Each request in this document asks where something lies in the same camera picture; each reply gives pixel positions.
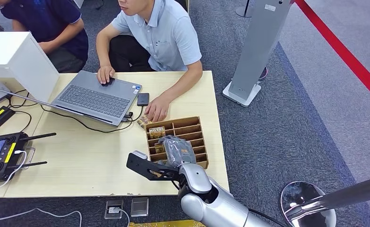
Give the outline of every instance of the light blue polo shirt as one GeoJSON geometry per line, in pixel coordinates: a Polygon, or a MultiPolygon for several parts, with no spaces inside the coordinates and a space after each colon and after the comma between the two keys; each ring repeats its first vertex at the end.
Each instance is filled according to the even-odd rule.
{"type": "Polygon", "coordinates": [[[187,71],[186,65],[201,59],[196,31],[188,13],[174,0],[155,0],[147,24],[138,14],[121,11],[111,22],[122,33],[132,33],[149,53],[156,71],[187,71]]]}

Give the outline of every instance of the snack package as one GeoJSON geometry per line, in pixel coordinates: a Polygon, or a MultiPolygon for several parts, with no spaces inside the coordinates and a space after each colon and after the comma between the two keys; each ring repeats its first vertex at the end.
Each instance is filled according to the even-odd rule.
{"type": "Polygon", "coordinates": [[[176,168],[182,163],[196,163],[195,152],[189,141],[168,135],[159,139],[158,143],[164,144],[168,166],[176,168]]]}
{"type": "Polygon", "coordinates": [[[165,127],[157,127],[149,129],[148,132],[150,133],[151,139],[159,139],[165,136],[165,127]]]}
{"type": "Polygon", "coordinates": [[[152,123],[151,121],[148,120],[146,115],[143,115],[142,117],[139,118],[139,120],[136,121],[144,130],[146,130],[146,126],[149,123],[152,123]]]}
{"type": "Polygon", "coordinates": [[[156,143],[156,144],[154,144],[154,147],[155,147],[155,153],[156,154],[165,153],[165,147],[164,147],[163,144],[156,143]]]}

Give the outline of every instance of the robotic hand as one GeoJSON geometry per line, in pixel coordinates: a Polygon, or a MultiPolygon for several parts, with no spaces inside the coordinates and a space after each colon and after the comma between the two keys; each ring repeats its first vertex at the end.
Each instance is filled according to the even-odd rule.
{"type": "Polygon", "coordinates": [[[173,168],[150,162],[147,155],[134,151],[129,154],[126,167],[150,181],[178,181],[182,210],[207,227],[271,226],[236,201],[197,164],[183,163],[173,168]]]}

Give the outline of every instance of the man's arm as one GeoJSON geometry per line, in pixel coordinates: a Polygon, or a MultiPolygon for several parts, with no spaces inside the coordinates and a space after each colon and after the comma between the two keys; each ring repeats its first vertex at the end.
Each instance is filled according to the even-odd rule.
{"type": "Polygon", "coordinates": [[[25,26],[23,26],[23,24],[17,20],[12,20],[12,30],[14,32],[27,32],[25,26]]]}
{"type": "Polygon", "coordinates": [[[39,43],[39,45],[45,53],[50,53],[74,38],[83,30],[83,28],[85,28],[85,24],[83,23],[82,18],[79,18],[75,23],[68,24],[68,26],[61,32],[59,36],[57,36],[57,38],[48,42],[39,43]]]}
{"type": "Polygon", "coordinates": [[[170,103],[189,91],[201,78],[203,69],[200,60],[187,65],[188,71],[169,89],[155,98],[146,108],[145,114],[153,122],[159,122],[166,118],[170,103]]]}
{"type": "Polygon", "coordinates": [[[200,80],[203,73],[198,37],[190,18],[180,18],[172,34],[188,71],[172,87],[147,106],[145,114],[153,122],[162,121],[167,116],[169,104],[191,89],[200,80]]]}
{"type": "Polygon", "coordinates": [[[96,50],[100,62],[100,69],[97,72],[97,79],[100,83],[105,84],[110,82],[110,77],[114,76],[115,70],[111,66],[108,52],[110,50],[110,41],[118,36],[121,32],[109,24],[103,28],[96,38],[96,50]]]}

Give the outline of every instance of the cardboard compartment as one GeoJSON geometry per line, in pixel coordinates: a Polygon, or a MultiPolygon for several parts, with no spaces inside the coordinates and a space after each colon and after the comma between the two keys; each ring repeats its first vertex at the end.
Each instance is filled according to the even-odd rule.
{"type": "Polygon", "coordinates": [[[150,155],[150,160],[152,162],[158,161],[158,160],[166,160],[167,159],[167,153],[160,153],[160,154],[154,154],[150,155]]]}
{"type": "Polygon", "coordinates": [[[184,139],[184,140],[198,140],[203,138],[203,133],[202,132],[193,132],[189,134],[183,134],[183,135],[177,135],[177,137],[184,139]]]}
{"type": "Polygon", "coordinates": [[[157,128],[157,127],[165,127],[165,130],[173,129],[173,123],[171,121],[167,122],[156,122],[156,123],[150,123],[146,125],[146,132],[148,133],[149,129],[157,128]]]}
{"type": "Polygon", "coordinates": [[[155,152],[155,144],[158,142],[158,139],[150,139],[150,133],[148,132],[148,130],[151,128],[157,128],[161,126],[165,127],[166,135],[175,135],[181,139],[189,141],[192,145],[193,151],[195,152],[197,164],[207,169],[208,156],[199,117],[189,117],[148,124],[146,126],[146,138],[149,148],[150,161],[158,162],[159,160],[162,160],[164,163],[167,161],[166,153],[157,154],[155,152]]]}
{"type": "Polygon", "coordinates": [[[201,131],[201,126],[198,125],[192,125],[192,126],[186,126],[182,128],[175,128],[175,136],[183,135],[183,134],[189,134],[193,132],[201,131]]]}
{"type": "Polygon", "coordinates": [[[200,146],[204,146],[204,139],[190,140],[189,142],[191,143],[192,148],[193,148],[193,147],[200,147],[200,146]]]}
{"type": "Polygon", "coordinates": [[[182,118],[173,121],[174,128],[182,128],[200,124],[199,117],[182,118]]]}
{"type": "Polygon", "coordinates": [[[196,155],[196,162],[204,162],[207,161],[207,154],[197,154],[196,155]]]}
{"type": "Polygon", "coordinates": [[[193,148],[193,152],[195,153],[195,155],[206,153],[206,147],[205,146],[192,147],[192,148],[193,148]]]}

